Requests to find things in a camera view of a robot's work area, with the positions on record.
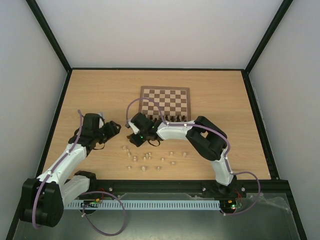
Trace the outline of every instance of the chessboard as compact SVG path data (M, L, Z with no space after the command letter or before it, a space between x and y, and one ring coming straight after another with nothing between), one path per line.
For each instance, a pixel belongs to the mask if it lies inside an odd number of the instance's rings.
M141 98L149 98L159 104L160 110L167 121L191 121L190 89L172 86L142 86ZM150 119L159 119L159 109L146 99L141 99L139 112Z

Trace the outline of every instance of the wooden tabletop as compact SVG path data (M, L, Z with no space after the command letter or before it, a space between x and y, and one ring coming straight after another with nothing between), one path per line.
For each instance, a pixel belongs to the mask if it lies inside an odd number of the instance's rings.
M93 150L72 175L83 170L105 180L214 180L210 162L202 158L189 141L167 140L159 147L145 143L139 148L129 142L126 136L132 130L125 127L126 108L140 96L141 86L190 88L191 119L205 116L227 134L232 170L235 173L250 171L259 179L270 179L240 71L74 70L44 170L61 155L79 127L77 110L80 109L83 115L104 112L106 122L113 120L122 129L103 150ZM138 109L137 101L131 106L129 117ZM123 146L127 146L131 156L137 156L137 162L127 156ZM148 152L152 158L144 161L143 156ZM182 156L183 152L187 153L186 157ZM253 178L239 175L238 179Z

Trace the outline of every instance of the white wall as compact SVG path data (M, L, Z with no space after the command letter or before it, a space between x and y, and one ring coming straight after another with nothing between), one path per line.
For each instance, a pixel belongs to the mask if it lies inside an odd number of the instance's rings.
M0 7L0 239L34 178L66 72L26 1Z
M308 239L320 235L320 1L295 0L250 74Z
M245 68L282 0L37 0L72 67Z

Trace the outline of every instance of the black metal frame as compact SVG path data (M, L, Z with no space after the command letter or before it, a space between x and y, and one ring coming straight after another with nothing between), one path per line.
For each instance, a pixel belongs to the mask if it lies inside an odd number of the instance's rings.
M271 36L275 32L277 26L279 25L281 19L284 17L289 6L293 0L283 0L281 6L279 7L276 15L274 16L272 22L270 23L266 33L264 34L261 42L259 43L257 49L255 50L251 60L249 61L246 69L220 69L220 68L127 68L127 67L112 67L112 68L101 68L101 67L83 67L83 68L71 68L65 55L63 54L54 34L52 33L44 15L42 14L37 2L35 0L26 0L30 9L32 10L34 16L38 20L42 30L47 36L49 42L51 43L54 51L59 57L62 65L64 66L67 77L63 86L63 90L58 102L56 112L52 121L52 125L48 134L48 138L43 150L43 154L36 172L36 176L42 173L46 158L49 152L50 144L54 135L54 131L58 122L59 114L62 108L62 104L67 92L68 84L72 74L72 70L163 70L163 71L241 71L244 85L247 91L248 99L251 105L252 113L254 116L255 124L259 133L261 145L266 158L268 169L270 172L271 180L261 180L261 189L264 193L285 193L288 199L290 208L293 212L294 221L300 236L300 239L306 240L306 233L304 231L296 203L294 201L290 185L286 180L280 180L277 166L271 151L271 147L267 138L264 123L260 114L260 110L257 104L257 100L251 85L249 78L249 73L256 64L258 58L266 47ZM98 180L98 185L103 186L106 189L112 188L113 193L190 193L190 194L200 194L203 197L211 197L208 191L203 192L203 188L210 188L213 182L212 180ZM255 193L258 191L257 182L255 180L238 180L238 185L245 187L246 192ZM16 213L12 220L7 240L11 240L14 237L18 222L19 222L19 210L20 203L17 207Z

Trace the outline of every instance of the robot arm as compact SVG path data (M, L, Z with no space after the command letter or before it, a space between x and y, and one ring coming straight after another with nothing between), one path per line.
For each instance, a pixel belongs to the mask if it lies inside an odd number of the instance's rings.
M169 139L188 140L202 157L211 162L218 184L230 186L233 180L236 180L231 169L228 168L225 141L210 131L205 137L203 134L206 130L193 126L201 125L210 128L227 138L227 135L207 118L199 116L194 121L165 124L161 119L154 122L139 112L129 121L128 125L132 128L133 134L127 138L137 147L145 141L159 141L160 143L160 141Z
M103 114L87 113L78 141L72 151L79 129L68 141L66 149L47 171L37 178L27 179L22 186L20 220L31 222L33 205L41 183L45 182L37 202L35 220L37 224L54 227L62 217L64 206L71 203L80 194L86 192L96 175L90 172L77 172L68 181L68 177L96 145L105 144L120 132L121 126L110 121L105 123Z

